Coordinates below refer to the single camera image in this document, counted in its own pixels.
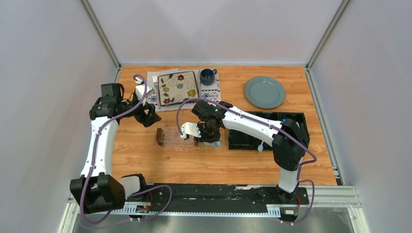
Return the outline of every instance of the gray wall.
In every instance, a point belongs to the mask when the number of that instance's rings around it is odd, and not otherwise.
[[[80,3],[0,3],[0,232],[56,232],[115,68]]]
[[[352,1],[313,69],[343,177],[373,233],[412,228],[411,9]]]
[[[90,0],[122,63],[305,64],[341,0]]]

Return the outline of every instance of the yellow flower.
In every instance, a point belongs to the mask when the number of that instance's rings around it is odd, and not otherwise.
[[[188,95],[194,97],[196,95],[196,92],[194,90],[190,90],[188,91]]]

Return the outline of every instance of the fork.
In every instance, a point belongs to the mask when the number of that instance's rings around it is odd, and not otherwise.
[[[156,93],[157,107],[160,109],[159,80],[157,80],[157,76],[153,76],[153,84],[154,84],[155,93]]]

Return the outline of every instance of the plate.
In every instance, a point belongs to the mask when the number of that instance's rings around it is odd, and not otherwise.
[[[158,76],[160,106],[182,103],[199,98],[196,78],[193,71],[177,72]]]
[[[257,76],[246,83],[246,99],[258,108],[271,109],[285,100],[285,89],[274,78]]]

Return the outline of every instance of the tabletop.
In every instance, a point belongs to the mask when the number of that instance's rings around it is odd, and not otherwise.
[[[302,168],[301,179],[311,179],[316,185],[336,185],[322,130],[303,67],[274,66],[213,66],[219,74],[222,100],[245,111],[304,113],[310,134],[309,149],[318,161]],[[172,68],[203,69],[208,66],[124,66],[119,83],[124,85],[125,97],[134,91],[133,75],[144,77],[147,71]],[[284,102],[269,110],[251,105],[243,89],[255,76],[270,76],[284,87]],[[176,110],[158,112],[160,122],[144,128],[136,120],[121,120],[116,134],[112,169],[113,176],[142,173],[148,183],[221,183],[221,184],[277,184],[280,170],[271,151],[229,150],[228,129],[221,129],[221,147],[197,151],[165,150],[156,143],[157,128],[177,127]],[[182,110],[179,123],[198,122],[190,112]],[[304,161],[311,157],[305,154]]]

